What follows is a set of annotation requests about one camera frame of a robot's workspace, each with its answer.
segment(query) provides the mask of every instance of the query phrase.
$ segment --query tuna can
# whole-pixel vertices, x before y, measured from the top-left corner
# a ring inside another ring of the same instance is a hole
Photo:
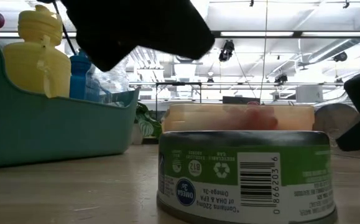
[[[334,224],[329,139],[314,131],[164,133],[157,203],[189,223]]]

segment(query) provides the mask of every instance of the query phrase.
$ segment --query ceiling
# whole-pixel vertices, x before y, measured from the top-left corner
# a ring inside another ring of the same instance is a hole
[[[350,2],[343,9],[344,1],[309,0],[192,0],[211,30],[360,30],[360,0]],[[37,4],[35,0],[0,0],[0,12],[6,18],[3,32],[17,30],[17,18],[21,11],[31,10]],[[59,2],[65,27],[75,32],[73,24],[65,14],[65,8]],[[298,62],[304,62],[308,56],[321,50],[336,39],[233,39],[235,52],[228,62],[220,63],[219,50],[225,39],[216,39],[209,53],[194,65],[191,80],[206,82],[209,72],[215,82],[270,82],[275,76],[286,73],[289,82],[334,82],[335,76],[344,77],[344,81],[360,71],[360,43],[345,49],[348,59],[334,62],[331,58],[308,65],[308,70],[300,70]],[[70,53],[67,44],[63,50]],[[141,49],[146,59],[148,49]],[[127,71],[133,72],[139,63],[129,57]],[[159,63],[164,68],[162,77],[170,80],[178,71],[173,66],[172,55],[157,52]]]

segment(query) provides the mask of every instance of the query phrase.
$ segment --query fluorescent light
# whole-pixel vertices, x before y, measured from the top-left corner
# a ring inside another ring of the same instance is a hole
[[[68,32],[70,38],[76,37],[76,32]],[[6,38],[18,38],[18,32],[0,32],[0,37]]]
[[[303,37],[360,37],[360,32],[303,32]]]
[[[283,31],[249,31],[249,32],[221,32],[222,37],[280,37],[286,36],[290,37],[293,35],[293,32],[283,32]]]

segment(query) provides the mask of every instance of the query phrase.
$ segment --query recycling symbol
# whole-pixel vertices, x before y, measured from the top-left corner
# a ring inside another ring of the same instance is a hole
[[[218,178],[225,178],[229,174],[229,167],[226,163],[217,162],[214,170]]]

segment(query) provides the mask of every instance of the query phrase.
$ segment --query plastic food container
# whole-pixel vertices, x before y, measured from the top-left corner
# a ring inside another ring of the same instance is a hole
[[[170,105],[162,124],[166,131],[289,130],[311,131],[312,106]]]

